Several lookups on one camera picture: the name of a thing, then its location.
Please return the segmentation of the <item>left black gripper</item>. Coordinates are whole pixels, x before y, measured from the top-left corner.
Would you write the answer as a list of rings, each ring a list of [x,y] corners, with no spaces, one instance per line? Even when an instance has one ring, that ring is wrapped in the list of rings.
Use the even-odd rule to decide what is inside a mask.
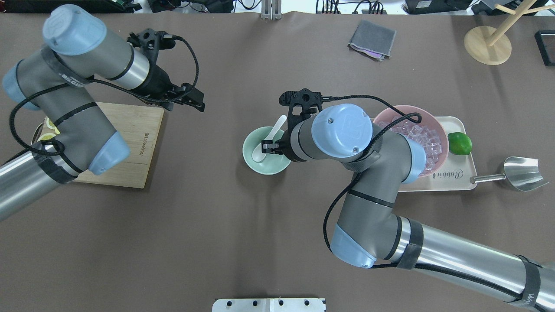
[[[158,100],[180,97],[180,99],[173,101],[173,104],[170,105],[171,112],[173,111],[174,104],[188,105],[199,112],[204,112],[206,109],[204,93],[202,91],[191,84],[182,84],[181,86],[173,84],[166,71],[158,65],[150,65],[147,78],[139,85],[139,95]],[[152,100],[141,99],[141,101],[153,104]]]

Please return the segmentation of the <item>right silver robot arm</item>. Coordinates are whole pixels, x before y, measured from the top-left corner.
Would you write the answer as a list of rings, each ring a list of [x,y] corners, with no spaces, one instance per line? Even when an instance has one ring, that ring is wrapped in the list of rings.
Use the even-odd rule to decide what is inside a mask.
[[[353,172],[329,242],[330,251],[355,267],[378,259],[474,289],[512,306],[552,312],[554,268],[528,257],[495,250],[392,212],[401,184],[425,168],[422,146],[374,125],[354,104],[333,105],[292,122],[263,153],[295,162],[333,159]]]

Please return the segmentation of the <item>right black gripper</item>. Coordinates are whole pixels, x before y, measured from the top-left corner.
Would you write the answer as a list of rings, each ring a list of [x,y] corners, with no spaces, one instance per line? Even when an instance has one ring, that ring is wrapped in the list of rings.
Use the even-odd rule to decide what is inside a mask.
[[[291,146],[291,134],[289,130],[286,130],[282,137],[276,142],[272,140],[262,140],[261,141],[261,151],[263,154],[283,154],[287,159],[292,162],[299,162],[300,159],[297,154],[293,151]]]

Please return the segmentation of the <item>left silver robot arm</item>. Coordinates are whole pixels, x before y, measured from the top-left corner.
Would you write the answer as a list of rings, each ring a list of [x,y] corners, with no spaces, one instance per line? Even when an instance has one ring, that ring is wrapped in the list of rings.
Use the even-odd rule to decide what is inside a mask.
[[[196,85],[173,84],[157,65],[159,51],[173,48],[176,41],[185,42],[183,37],[146,29],[124,40],[73,4],[55,8],[42,34],[42,47],[19,61],[2,80],[7,95],[16,101],[10,130],[23,147],[1,167],[3,221],[81,172],[101,175],[129,156],[129,146],[86,85],[107,85],[167,111],[174,104],[200,112],[206,108]],[[15,129],[21,108],[42,110],[61,133],[26,144]]]

